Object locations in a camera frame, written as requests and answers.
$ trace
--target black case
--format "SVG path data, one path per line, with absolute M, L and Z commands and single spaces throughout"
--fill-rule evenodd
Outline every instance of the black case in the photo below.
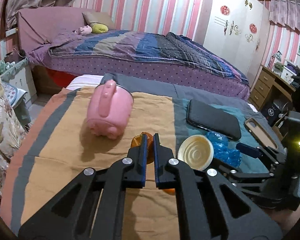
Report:
M 190 100 L 187 122 L 194 127 L 222 133 L 234 141 L 241 138 L 240 125 L 235 116 L 198 100 Z

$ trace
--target power strip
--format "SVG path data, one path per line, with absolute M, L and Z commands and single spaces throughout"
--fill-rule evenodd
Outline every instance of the power strip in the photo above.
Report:
M 11 30 L 6 31 L 6 37 L 15 34 L 18 31 L 18 28 L 13 28 Z

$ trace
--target floor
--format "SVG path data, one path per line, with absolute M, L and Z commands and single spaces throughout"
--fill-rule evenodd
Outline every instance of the floor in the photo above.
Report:
M 43 107 L 47 104 L 52 96 L 46 94 L 38 95 L 38 98 L 34 103 L 29 107 L 29 114 L 31 116 L 31 123 L 33 124 L 35 119 L 37 119 L 39 113 L 43 109 Z

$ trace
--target brown phone case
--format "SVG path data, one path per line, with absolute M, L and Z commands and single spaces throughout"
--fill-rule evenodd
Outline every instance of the brown phone case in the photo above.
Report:
M 244 126 L 262 147 L 270 146 L 273 149 L 278 149 L 278 145 L 275 143 L 275 141 L 254 118 L 249 118 L 246 120 L 244 122 Z

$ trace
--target beige pillow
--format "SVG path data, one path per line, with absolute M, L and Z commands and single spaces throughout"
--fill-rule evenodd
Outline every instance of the beige pillow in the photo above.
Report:
M 96 23 L 104 24 L 108 29 L 115 29 L 115 25 L 111 20 L 110 16 L 106 13 L 98 12 L 83 12 L 83 17 L 86 20 L 87 24 L 92 27 Z

